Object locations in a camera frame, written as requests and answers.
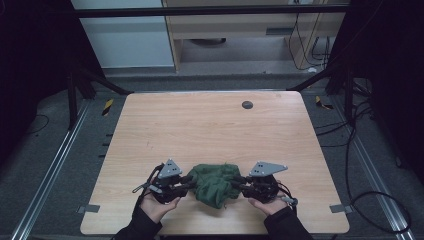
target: black pole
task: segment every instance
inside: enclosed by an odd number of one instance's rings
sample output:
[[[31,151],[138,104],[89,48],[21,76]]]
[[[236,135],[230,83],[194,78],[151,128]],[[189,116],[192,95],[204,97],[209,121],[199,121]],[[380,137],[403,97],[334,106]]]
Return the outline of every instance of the black pole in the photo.
[[[124,9],[82,9],[52,11],[49,14],[77,18],[152,17],[182,15],[276,14],[276,13],[337,13],[363,10],[350,4],[253,5],[207,7],[158,7]]]

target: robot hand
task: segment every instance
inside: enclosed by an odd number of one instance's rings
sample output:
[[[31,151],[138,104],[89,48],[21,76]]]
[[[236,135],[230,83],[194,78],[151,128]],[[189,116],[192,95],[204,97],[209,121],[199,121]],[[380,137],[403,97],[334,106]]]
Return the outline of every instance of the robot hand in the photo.
[[[252,171],[250,171],[249,176],[235,177],[231,184],[234,188],[240,189],[246,198],[254,198],[265,204],[276,197],[280,197],[293,207],[297,204],[297,199],[292,198],[288,188],[277,182],[273,176],[274,173],[287,169],[287,166],[284,165],[257,162]],[[286,196],[278,196],[279,191],[284,192]]]
[[[196,182],[192,180],[192,176],[181,177],[182,170],[175,164],[172,159],[168,159],[165,164],[157,166],[146,183],[140,185],[133,190],[136,193],[139,189],[144,188],[141,198],[144,197],[145,191],[150,189],[155,199],[166,204],[177,197],[185,197],[189,189],[196,186]]]

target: small round object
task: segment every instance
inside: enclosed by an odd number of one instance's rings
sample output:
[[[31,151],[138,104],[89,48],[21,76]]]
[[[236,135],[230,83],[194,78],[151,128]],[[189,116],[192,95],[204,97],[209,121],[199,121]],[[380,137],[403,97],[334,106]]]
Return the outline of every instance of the small round object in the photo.
[[[253,103],[252,103],[251,101],[244,101],[244,102],[241,104],[241,106],[242,106],[244,109],[251,109],[251,108],[253,108]]]

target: metal frame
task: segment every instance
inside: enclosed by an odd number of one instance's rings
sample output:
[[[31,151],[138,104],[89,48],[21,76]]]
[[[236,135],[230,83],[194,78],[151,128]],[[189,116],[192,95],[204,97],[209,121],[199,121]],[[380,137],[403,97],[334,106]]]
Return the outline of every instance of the metal frame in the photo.
[[[47,197],[49,196],[50,190],[53,187],[57,176],[59,175],[60,169],[62,168],[66,157],[68,156],[69,150],[71,149],[72,144],[78,135],[82,123],[84,122],[84,119],[87,115],[90,104],[91,100],[84,100],[75,127],[69,130],[66,134],[35,196],[25,211],[24,216],[19,221],[19,224],[13,231],[11,237],[12,240],[25,240],[28,238],[31,229],[34,226],[34,223],[37,220],[37,217],[40,214],[41,209],[47,200]]]
[[[305,4],[305,5],[247,5],[207,7],[164,7],[164,8],[123,8],[83,9],[75,11],[52,11],[52,16],[77,18],[152,17],[185,15],[227,15],[227,14],[272,14],[272,13],[336,13],[365,10],[365,6],[350,4]]]
[[[335,108],[337,109],[341,119],[346,120],[345,115],[342,112],[343,104],[340,98],[337,96],[330,96],[330,99],[334,103]],[[346,130],[349,133],[351,132],[349,127],[346,127]],[[352,144],[354,150],[356,151],[356,154],[358,155],[358,160],[362,166],[362,169],[364,170],[365,175],[367,176],[368,181],[370,182],[371,187],[375,191],[383,192],[390,195],[390,191],[386,183],[377,171],[377,168],[375,167],[371,157],[368,155],[368,152],[364,144],[362,143],[360,137],[355,136],[352,141]],[[402,211],[394,201],[391,201],[390,199],[384,197],[378,197],[378,201],[393,230],[399,231],[404,229],[408,225],[402,214]],[[396,237],[399,240],[415,239],[411,229],[409,229],[403,234],[396,234]]]

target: gray floor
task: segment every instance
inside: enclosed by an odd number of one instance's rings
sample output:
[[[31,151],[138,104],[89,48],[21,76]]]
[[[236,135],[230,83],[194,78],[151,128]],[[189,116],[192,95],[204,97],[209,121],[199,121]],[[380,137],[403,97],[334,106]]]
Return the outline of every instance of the gray floor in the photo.
[[[246,90],[276,89],[292,87],[312,76],[308,70],[297,70],[287,46],[281,38],[227,39],[222,45],[199,45],[186,41],[181,69],[177,73],[146,73],[142,77],[111,78],[116,84],[137,92],[143,91],[191,91],[191,90]],[[337,103],[342,93],[326,96],[325,80],[302,92],[305,105],[315,127],[342,121],[337,109],[329,110],[315,104],[320,96],[324,104]],[[95,85],[98,94],[95,100],[82,100],[79,105],[89,104],[87,117],[70,149],[68,156],[55,179],[49,195],[31,231],[33,239],[96,239],[83,236],[79,230],[83,215],[76,212],[79,206],[89,202],[103,157],[110,142],[125,101],[110,90]],[[105,102],[114,99],[108,116],[101,115]],[[356,97],[359,103],[364,99]],[[49,169],[67,133],[68,112],[66,92],[46,98],[38,106],[38,116],[27,134],[11,156],[12,165],[0,176],[0,239],[8,239],[31,203],[43,177]],[[424,188],[408,169],[396,167],[390,144],[383,137],[372,115],[358,120],[357,139],[363,143],[368,157],[388,187],[392,196],[401,200],[413,218],[412,233],[416,239],[424,239]],[[317,133],[331,129],[317,128]],[[325,147],[343,144],[348,131],[342,128],[331,134],[320,136],[319,142],[328,163],[331,175],[342,203],[349,199],[345,185],[346,147]],[[349,182],[353,195],[372,190],[361,156],[352,145],[349,155]],[[360,209],[373,221],[390,228],[381,199],[366,197],[358,203]],[[402,239],[372,227],[357,212],[347,215],[350,230],[337,239]],[[314,235],[316,239],[331,239],[333,235]]]

